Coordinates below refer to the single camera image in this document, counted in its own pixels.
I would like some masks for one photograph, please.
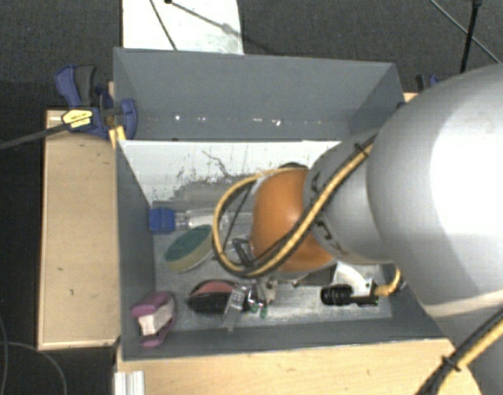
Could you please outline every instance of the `round sponge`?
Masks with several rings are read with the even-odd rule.
[[[205,260],[211,247],[211,226],[200,225],[173,242],[165,252],[165,261],[172,272],[185,272]]]

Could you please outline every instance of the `gray robot arm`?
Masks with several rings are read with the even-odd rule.
[[[376,132],[312,233],[345,263],[395,263],[457,346],[503,306],[503,64],[435,86]],[[323,155],[306,203],[373,133]],[[471,370],[503,394],[503,337]]]

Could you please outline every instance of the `gray bin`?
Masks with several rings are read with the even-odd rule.
[[[124,360],[442,336],[405,289],[371,311],[367,308],[359,313],[359,308],[349,306],[344,314],[314,316],[311,320],[273,324],[244,321],[234,332],[218,328],[215,321],[210,328],[177,329],[156,349],[141,348],[139,328],[130,309],[155,290],[173,291],[165,288],[165,274],[161,272],[161,237],[150,233],[147,220],[147,209],[155,199],[149,182],[159,174],[162,179],[165,175],[161,163],[165,145],[176,140],[340,141],[381,126],[403,102],[403,94],[395,66],[389,63],[131,49],[114,51],[114,92],[116,100],[134,98],[139,114],[135,140],[119,145],[117,150]],[[150,178],[140,173],[142,164],[143,169],[153,168]],[[177,206],[181,202],[172,201]],[[181,298],[179,320],[191,320],[190,312],[184,311],[183,291],[192,289],[201,274],[200,269],[189,278],[184,275],[184,284],[174,291]],[[191,277],[196,281],[188,282]]]

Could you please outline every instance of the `black floor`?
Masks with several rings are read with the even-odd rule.
[[[437,0],[467,26],[470,0]],[[0,139],[41,129],[62,105],[53,74],[93,64],[112,77],[121,44],[121,0],[0,0]],[[390,61],[405,91],[414,77],[459,71],[464,34],[427,0],[239,0],[246,53]],[[503,0],[483,0],[476,36],[503,61]],[[493,63],[476,45],[468,68]],[[41,144],[0,152],[0,312],[11,341],[35,344],[40,254]],[[68,393],[111,393],[110,349],[62,351]],[[0,347],[0,383],[3,350]],[[6,394],[62,393],[55,368],[10,350]]]

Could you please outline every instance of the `wooden table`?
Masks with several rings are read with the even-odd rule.
[[[48,112],[49,127],[59,112]],[[114,153],[67,132],[44,145],[38,347],[112,346],[120,334]],[[146,394],[414,393],[453,350],[446,339],[124,363]],[[444,394],[479,394],[468,370]]]

